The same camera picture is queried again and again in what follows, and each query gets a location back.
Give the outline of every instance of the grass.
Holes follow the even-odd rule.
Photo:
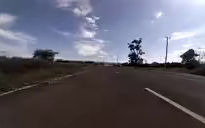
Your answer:
[[[0,60],[0,93],[77,72],[86,66],[81,63],[4,58]]]

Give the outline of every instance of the white lane marking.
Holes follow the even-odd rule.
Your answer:
[[[60,78],[57,78],[57,80],[62,80],[64,78],[69,78],[69,77],[72,77],[74,75],[80,75],[80,74],[83,74],[83,73],[86,73],[87,71],[83,71],[83,72],[77,72],[77,73],[74,73],[73,75],[66,75],[64,77],[60,77]],[[39,83],[39,84],[34,84],[34,85],[29,85],[29,86],[24,86],[22,88],[17,88],[17,89],[14,89],[12,91],[8,91],[8,92],[4,92],[4,93],[1,93],[0,94],[0,97],[2,96],[5,96],[5,95],[8,95],[8,94],[11,94],[11,93],[14,93],[14,92],[18,92],[18,91],[22,91],[22,90],[26,90],[26,89],[29,89],[29,88],[33,88],[33,87],[36,87],[36,86],[39,86],[41,85],[42,83]]]
[[[168,99],[168,98],[162,96],[161,94],[159,94],[159,93],[157,93],[157,92],[155,92],[155,91],[153,91],[153,90],[151,90],[151,89],[149,89],[149,88],[145,88],[145,90],[146,90],[146,91],[149,91],[150,93],[154,94],[155,96],[161,98],[162,100],[168,102],[169,104],[173,105],[174,107],[180,109],[181,111],[185,112],[186,114],[192,116],[193,118],[195,118],[195,119],[197,119],[198,121],[200,121],[200,122],[202,122],[203,124],[205,124],[205,117],[200,116],[200,115],[198,115],[198,114],[192,112],[191,110],[189,110],[189,109],[187,109],[187,108],[181,106],[180,104],[178,104],[178,103],[176,103],[176,102],[174,102],[174,101],[172,101],[172,100],[170,100],[170,99]]]
[[[69,78],[69,77],[72,77],[73,75],[67,75],[67,76],[65,76],[64,78]]]

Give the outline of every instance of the road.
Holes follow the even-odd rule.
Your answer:
[[[205,78],[101,67],[0,97],[0,128],[205,128],[145,91],[205,117]]]

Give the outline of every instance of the roadside vegetation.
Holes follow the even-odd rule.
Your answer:
[[[162,71],[183,72],[205,76],[205,51],[196,52],[194,49],[189,49],[188,51],[185,51],[184,54],[180,55],[180,58],[182,59],[181,63],[153,62],[148,64],[144,63],[145,60],[142,58],[142,55],[145,53],[142,52],[141,43],[142,38],[128,43],[128,48],[130,49],[130,53],[128,55],[129,62],[123,63],[122,66],[144,67],[149,68],[150,70],[158,69]]]
[[[87,63],[54,60],[52,50],[36,50],[33,58],[0,56],[0,93],[77,72]]]

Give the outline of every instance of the road edge line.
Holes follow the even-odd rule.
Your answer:
[[[72,77],[72,76],[74,76],[74,75],[80,75],[80,74],[83,74],[83,73],[86,73],[86,72],[88,72],[88,71],[81,71],[81,72],[73,73],[73,74],[70,74],[70,75],[65,75],[65,76],[63,76],[63,77],[55,78],[54,81],[58,82],[59,80],[66,79],[66,78],[70,78],[70,77]],[[52,80],[46,80],[46,82],[41,82],[41,83],[38,83],[38,84],[33,84],[33,85],[29,85],[29,86],[24,86],[24,87],[21,87],[21,88],[16,88],[16,89],[14,89],[14,90],[1,93],[1,94],[0,94],[0,97],[6,96],[6,95],[9,95],[9,94],[12,94],[12,93],[14,93],[14,92],[27,90],[27,89],[30,89],[30,88],[33,88],[33,87],[42,85],[42,84],[44,84],[44,83],[49,83],[49,84],[55,83],[54,81],[52,82]]]
[[[157,93],[157,92],[155,92],[155,91],[153,91],[153,90],[151,90],[151,89],[149,89],[149,88],[145,88],[145,90],[148,91],[148,92],[150,92],[150,93],[152,93],[153,95],[155,95],[155,96],[161,98],[162,100],[166,101],[167,103],[173,105],[174,107],[180,109],[180,110],[183,111],[184,113],[186,113],[186,114],[192,116],[193,118],[195,118],[196,120],[202,122],[203,124],[205,124],[205,117],[203,117],[203,116],[201,116],[201,115],[199,115],[199,114],[196,114],[196,113],[192,112],[191,110],[189,110],[189,109],[183,107],[182,105],[180,105],[180,104],[178,104],[178,103],[176,103],[176,102],[170,100],[169,98],[167,98],[167,97],[165,97],[165,96],[163,96],[163,95],[161,95],[161,94],[159,94],[159,93]]]

